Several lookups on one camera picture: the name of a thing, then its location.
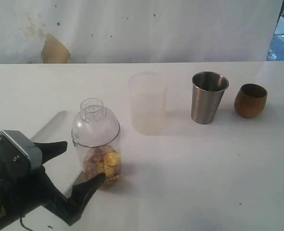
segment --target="stainless steel cup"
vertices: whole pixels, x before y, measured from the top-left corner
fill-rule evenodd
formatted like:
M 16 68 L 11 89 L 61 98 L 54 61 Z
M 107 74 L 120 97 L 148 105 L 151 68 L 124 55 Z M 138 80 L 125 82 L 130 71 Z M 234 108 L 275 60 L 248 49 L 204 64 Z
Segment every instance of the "stainless steel cup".
M 213 121 L 228 80 L 215 72 L 199 72 L 192 78 L 193 95 L 191 117 L 199 124 Z

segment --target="wooden cup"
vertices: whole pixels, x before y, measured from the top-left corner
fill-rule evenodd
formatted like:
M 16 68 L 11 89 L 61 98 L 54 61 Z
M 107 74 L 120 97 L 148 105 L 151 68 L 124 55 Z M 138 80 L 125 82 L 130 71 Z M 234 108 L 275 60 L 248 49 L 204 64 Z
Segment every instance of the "wooden cup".
M 254 118 L 263 111 L 267 96 L 267 90 L 262 86 L 252 83 L 245 84 L 236 96 L 235 110 L 244 118 Z

